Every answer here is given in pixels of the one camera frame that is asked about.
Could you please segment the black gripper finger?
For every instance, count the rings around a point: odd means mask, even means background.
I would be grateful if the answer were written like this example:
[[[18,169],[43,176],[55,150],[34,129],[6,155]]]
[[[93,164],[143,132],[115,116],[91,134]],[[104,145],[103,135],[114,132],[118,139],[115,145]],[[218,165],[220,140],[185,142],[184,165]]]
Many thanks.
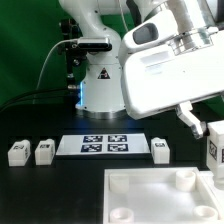
[[[193,113],[190,101],[180,103],[176,107],[176,114],[179,119],[191,128],[192,134],[196,139],[202,138],[206,133],[206,123],[201,122]]]

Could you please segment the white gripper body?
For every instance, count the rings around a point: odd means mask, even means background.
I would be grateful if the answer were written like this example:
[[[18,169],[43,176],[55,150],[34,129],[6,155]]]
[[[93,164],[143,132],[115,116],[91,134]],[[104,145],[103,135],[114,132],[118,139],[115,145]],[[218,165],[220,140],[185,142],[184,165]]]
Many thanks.
[[[126,110],[141,119],[180,103],[197,102],[224,91],[224,43],[174,55],[159,46],[132,55],[121,79]]]

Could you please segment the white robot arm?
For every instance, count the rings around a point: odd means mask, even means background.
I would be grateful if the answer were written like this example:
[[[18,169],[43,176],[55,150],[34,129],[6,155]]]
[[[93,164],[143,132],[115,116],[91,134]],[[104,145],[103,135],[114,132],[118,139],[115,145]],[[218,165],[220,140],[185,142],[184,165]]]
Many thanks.
[[[78,110],[141,119],[174,110],[194,136],[191,110],[224,93],[224,0],[59,0],[77,23],[87,62]]]

